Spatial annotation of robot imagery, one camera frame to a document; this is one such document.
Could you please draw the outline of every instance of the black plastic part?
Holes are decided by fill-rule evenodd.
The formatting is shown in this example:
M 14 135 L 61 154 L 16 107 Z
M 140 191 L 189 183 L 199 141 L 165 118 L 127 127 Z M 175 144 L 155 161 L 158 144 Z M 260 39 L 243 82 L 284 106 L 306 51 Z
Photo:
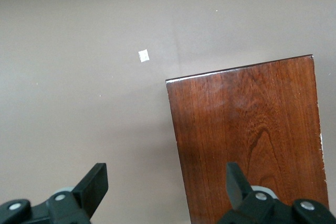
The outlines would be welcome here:
M 257 199 L 257 193 L 262 193 L 266 196 L 266 199 Z M 225 215 L 218 224 L 268 223 L 274 213 L 274 205 L 275 201 L 269 194 L 253 191 L 248 194 L 237 210 Z
M 64 198 L 57 200 L 57 196 L 64 196 Z M 46 204 L 53 224 L 91 224 L 89 216 L 79 207 L 72 193 L 68 191 L 51 196 Z
M 11 210 L 10 207 L 19 204 L 18 208 Z M 28 218 L 30 214 L 30 202 L 26 199 L 16 199 L 8 201 L 0 206 L 0 223 L 11 224 L 20 223 Z
M 72 190 L 79 206 L 91 218 L 109 188 L 105 163 L 97 163 Z
M 246 196 L 253 192 L 237 163 L 226 164 L 226 191 L 233 209 L 237 209 Z
M 95 164 L 72 192 L 62 191 L 30 207 L 26 199 L 0 206 L 0 224 L 90 224 L 90 218 L 108 190 L 106 164 Z M 10 206 L 20 207 L 10 210 Z
M 290 207 L 263 191 L 253 191 L 236 163 L 228 163 L 226 173 L 233 210 L 217 224 L 336 224 L 331 212 L 317 201 L 298 199 Z M 303 201 L 311 203 L 314 209 L 303 208 Z
M 308 210 L 301 206 L 302 202 L 309 202 L 314 206 L 314 210 Z M 293 203 L 294 216 L 299 223 L 315 224 L 328 223 L 336 224 L 335 217 L 321 203 L 311 199 L 297 199 Z

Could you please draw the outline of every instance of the silver screw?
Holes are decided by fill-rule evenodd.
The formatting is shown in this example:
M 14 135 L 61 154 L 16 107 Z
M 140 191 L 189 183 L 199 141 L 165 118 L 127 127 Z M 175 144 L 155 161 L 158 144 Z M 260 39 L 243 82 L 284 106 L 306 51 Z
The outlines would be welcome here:
M 256 193 L 256 198 L 260 200 L 266 200 L 267 196 L 263 193 Z
M 15 210 L 15 209 L 18 209 L 18 208 L 20 208 L 20 206 L 21 206 L 21 203 L 15 203 L 15 204 L 12 204 L 12 205 L 10 205 L 10 207 L 9 207 L 9 210 Z
M 55 200 L 60 201 L 60 200 L 63 200 L 64 198 L 65 198 L 65 195 L 64 194 L 60 194 L 60 195 L 57 195 L 55 197 Z
M 314 205 L 308 201 L 303 201 L 300 203 L 301 207 L 306 210 L 313 211 L 315 209 Z

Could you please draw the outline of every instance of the wooden block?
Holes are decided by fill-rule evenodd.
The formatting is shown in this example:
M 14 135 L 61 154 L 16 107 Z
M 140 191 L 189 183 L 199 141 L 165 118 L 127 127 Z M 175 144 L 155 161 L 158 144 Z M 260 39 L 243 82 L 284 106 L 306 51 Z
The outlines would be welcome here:
M 166 81 L 192 223 L 231 209 L 227 162 L 285 204 L 328 206 L 313 56 Z

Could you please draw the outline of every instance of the white speck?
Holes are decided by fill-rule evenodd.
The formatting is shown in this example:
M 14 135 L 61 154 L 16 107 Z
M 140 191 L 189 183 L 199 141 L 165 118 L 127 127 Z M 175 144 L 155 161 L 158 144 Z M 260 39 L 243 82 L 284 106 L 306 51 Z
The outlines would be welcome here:
M 141 62 L 149 60 L 149 55 L 148 55 L 147 49 L 143 50 L 143 51 L 139 51 L 139 58 L 140 58 Z
M 323 161 L 323 166 L 324 166 L 325 163 L 324 163 L 324 152 L 323 152 L 323 139 L 322 139 L 322 133 L 320 133 L 320 139 L 321 139 L 322 161 Z

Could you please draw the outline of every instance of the gray floor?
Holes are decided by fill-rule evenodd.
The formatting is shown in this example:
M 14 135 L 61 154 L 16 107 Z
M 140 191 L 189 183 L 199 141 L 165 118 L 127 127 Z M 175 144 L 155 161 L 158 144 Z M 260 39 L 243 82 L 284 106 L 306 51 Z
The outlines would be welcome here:
M 1 202 L 106 162 L 94 223 L 188 223 L 165 79 L 314 54 L 336 214 L 335 39 L 336 0 L 0 0 Z

